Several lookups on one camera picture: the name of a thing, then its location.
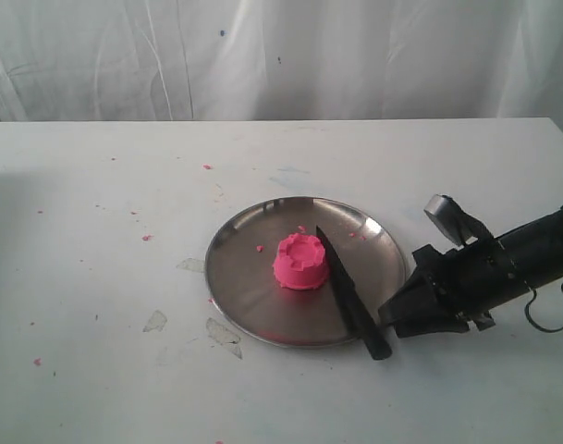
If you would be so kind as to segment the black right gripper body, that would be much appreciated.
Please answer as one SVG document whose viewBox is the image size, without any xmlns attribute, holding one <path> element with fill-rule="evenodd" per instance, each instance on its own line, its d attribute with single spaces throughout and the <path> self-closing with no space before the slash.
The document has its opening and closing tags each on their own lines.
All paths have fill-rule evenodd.
<svg viewBox="0 0 563 444">
<path fill-rule="evenodd" d="M 488 312 L 531 291 L 497 240 L 477 240 L 440 253 L 425 245 L 413 253 L 410 307 L 415 320 L 473 321 L 485 329 Z"/>
</svg>

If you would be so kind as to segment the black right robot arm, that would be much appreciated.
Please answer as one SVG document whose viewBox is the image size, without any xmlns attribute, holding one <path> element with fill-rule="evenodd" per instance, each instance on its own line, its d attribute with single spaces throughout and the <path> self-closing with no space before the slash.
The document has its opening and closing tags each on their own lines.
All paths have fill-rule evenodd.
<svg viewBox="0 0 563 444">
<path fill-rule="evenodd" d="M 484 331 L 495 324 L 492 309 L 563 283 L 563 205 L 498 237 L 447 195 L 434 195 L 424 212 L 455 247 L 413 252 L 411 276 L 378 310 L 398 337 Z"/>
</svg>

